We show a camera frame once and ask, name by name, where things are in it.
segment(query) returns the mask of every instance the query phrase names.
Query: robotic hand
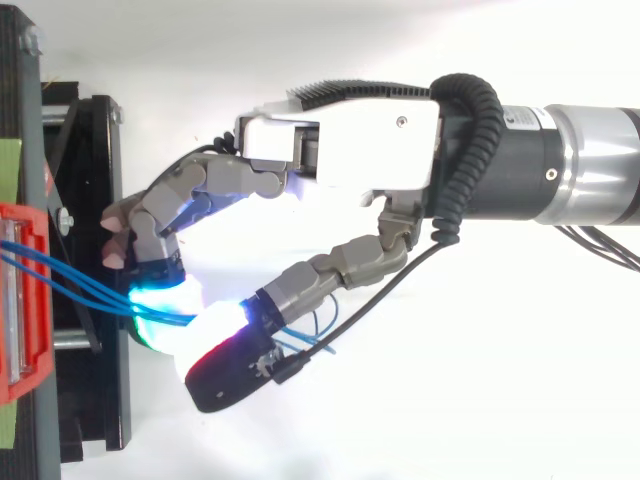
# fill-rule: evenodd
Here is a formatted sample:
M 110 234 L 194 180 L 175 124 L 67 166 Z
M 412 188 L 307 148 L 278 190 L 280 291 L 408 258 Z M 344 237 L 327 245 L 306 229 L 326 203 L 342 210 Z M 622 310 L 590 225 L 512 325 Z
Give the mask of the robotic hand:
M 420 262 L 457 243 L 463 215 L 639 224 L 639 113 L 502 106 L 486 82 L 463 74 L 430 89 L 346 81 L 294 90 L 287 101 L 241 115 L 235 138 L 226 134 L 189 153 L 146 191 L 107 208 L 102 225 L 114 236 L 104 264 L 132 271 L 138 285 L 169 287 L 184 280 L 176 232 L 251 194 L 301 194 L 315 181 L 386 197 L 379 235 L 299 262 L 236 313 L 214 304 L 187 327 L 198 332 L 197 325 L 215 325 L 221 315 L 242 317 L 239 327 L 221 327 L 224 334 L 204 342 L 199 333 L 185 337 L 196 361 L 185 368 L 187 388 L 200 410 L 220 410 L 300 371 Z M 435 245 L 403 269 L 429 217 Z M 371 285 L 400 270 L 309 350 L 284 357 L 272 340 L 336 289 Z

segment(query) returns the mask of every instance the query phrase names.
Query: metal rod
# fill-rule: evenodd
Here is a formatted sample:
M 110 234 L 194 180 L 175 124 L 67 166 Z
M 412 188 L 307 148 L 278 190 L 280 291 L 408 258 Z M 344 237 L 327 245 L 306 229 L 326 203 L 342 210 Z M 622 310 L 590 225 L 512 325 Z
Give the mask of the metal rod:
M 53 332 L 53 346 L 56 350 L 80 350 L 90 348 L 91 344 L 84 330 L 78 328 Z
M 64 123 L 69 105 L 45 105 L 42 107 L 42 125 L 56 127 Z

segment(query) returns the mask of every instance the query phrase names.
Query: white wall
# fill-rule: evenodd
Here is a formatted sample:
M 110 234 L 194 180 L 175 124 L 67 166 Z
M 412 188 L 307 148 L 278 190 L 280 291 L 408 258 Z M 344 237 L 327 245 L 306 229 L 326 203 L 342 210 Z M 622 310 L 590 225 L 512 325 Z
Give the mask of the white wall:
M 325 78 L 428 85 L 467 71 L 507 104 L 640 104 L 631 1 L 17 3 L 47 35 L 43 78 L 124 107 L 127 194 L 238 113 Z M 185 235 L 208 298 L 248 294 L 375 216 L 255 208 Z M 307 227 L 292 228 L 301 216 Z M 637 248 L 638 230 L 613 233 Z M 336 357 L 222 413 L 199 414 L 171 359 L 132 343 L 133 440 L 119 453 L 89 445 L 64 478 L 639 478 L 636 277 L 535 224 L 469 222 L 462 238 Z M 345 315 L 375 290 L 340 294 Z

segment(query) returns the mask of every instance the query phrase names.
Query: glowing light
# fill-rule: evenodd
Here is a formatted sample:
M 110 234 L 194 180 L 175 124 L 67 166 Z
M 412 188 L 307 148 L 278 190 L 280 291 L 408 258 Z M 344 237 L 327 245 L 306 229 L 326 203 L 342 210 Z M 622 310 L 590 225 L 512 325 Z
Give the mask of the glowing light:
M 216 302 L 176 332 L 174 360 L 180 379 L 184 382 L 198 360 L 248 323 L 238 302 Z
M 135 288 L 129 292 L 133 302 L 163 312 L 197 315 L 204 310 L 202 286 L 192 275 L 175 287 L 163 289 Z M 176 327 L 141 317 L 133 319 L 140 339 L 151 349 L 173 355 L 176 350 Z

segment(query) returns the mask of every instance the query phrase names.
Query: coiled black cable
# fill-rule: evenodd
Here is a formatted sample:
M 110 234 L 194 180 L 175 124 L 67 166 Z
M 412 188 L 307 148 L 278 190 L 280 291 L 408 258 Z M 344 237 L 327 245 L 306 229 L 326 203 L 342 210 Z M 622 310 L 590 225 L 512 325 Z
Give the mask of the coiled black cable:
M 460 224 L 476 186 L 498 149 L 504 119 L 502 105 L 491 85 L 474 75 L 456 73 L 435 80 L 431 98 L 459 101 L 474 119 L 471 140 L 435 205 L 431 238 L 444 246 L 460 241 Z
M 238 153 L 234 146 L 235 138 L 231 132 L 224 132 L 222 137 L 216 137 L 213 139 L 213 151 L 221 155 L 235 155 Z

